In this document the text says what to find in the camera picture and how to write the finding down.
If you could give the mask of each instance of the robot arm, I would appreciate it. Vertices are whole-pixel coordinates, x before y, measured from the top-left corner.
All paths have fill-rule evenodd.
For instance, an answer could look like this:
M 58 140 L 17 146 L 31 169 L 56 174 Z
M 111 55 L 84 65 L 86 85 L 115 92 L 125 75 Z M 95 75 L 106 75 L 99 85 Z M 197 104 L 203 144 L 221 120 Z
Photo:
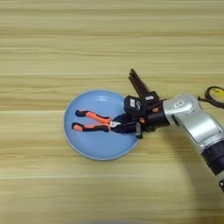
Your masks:
M 189 94 L 164 101 L 163 109 L 170 125 L 181 126 L 189 136 L 224 192 L 224 129 Z

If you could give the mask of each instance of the pliers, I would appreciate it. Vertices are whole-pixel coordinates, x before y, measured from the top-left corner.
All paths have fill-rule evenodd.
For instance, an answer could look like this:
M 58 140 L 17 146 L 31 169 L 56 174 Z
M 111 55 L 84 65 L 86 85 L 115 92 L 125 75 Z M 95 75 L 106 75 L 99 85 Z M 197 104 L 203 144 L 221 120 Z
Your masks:
M 76 116 L 78 117 L 88 117 L 91 118 L 97 122 L 99 122 L 99 125 L 84 125 L 78 122 L 72 123 L 72 129 L 77 131 L 114 131 L 117 133 L 133 133 L 136 132 L 136 123 L 132 122 L 126 114 L 119 115 L 115 119 L 112 119 L 109 116 L 100 116 L 97 115 L 94 112 L 91 112 L 89 110 L 76 110 L 75 111 Z

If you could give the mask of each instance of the metal part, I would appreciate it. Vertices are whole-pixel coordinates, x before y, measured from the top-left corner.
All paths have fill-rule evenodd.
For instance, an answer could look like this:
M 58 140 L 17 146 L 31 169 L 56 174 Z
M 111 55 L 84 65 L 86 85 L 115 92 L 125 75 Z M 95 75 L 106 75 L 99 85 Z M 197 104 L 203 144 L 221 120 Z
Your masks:
M 224 171 L 220 172 L 217 176 L 216 179 L 220 185 L 220 188 L 224 192 Z
M 183 127 L 199 153 L 224 139 L 224 129 L 203 111 L 193 95 L 182 94 L 164 101 L 164 113 L 171 125 Z
M 118 125 L 120 125 L 121 123 L 120 122 L 110 122 L 109 123 L 109 127 L 110 128 L 114 128 L 114 127 L 116 127 L 116 126 L 118 126 Z

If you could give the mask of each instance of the wooden table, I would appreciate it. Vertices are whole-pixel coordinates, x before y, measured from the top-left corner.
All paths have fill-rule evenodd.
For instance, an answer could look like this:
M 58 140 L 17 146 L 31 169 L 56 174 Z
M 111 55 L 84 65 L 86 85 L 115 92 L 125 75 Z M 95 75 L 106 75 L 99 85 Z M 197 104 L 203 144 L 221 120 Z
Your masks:
M 223 61 L 224 1 L 0 1 L 0 223 L 224 223 L 223 193 L 180 129 L 113 162 L 80 156 L 62 129 L 83 91 L 134 95 L 132 67 L 173 97 L 223 86 Z

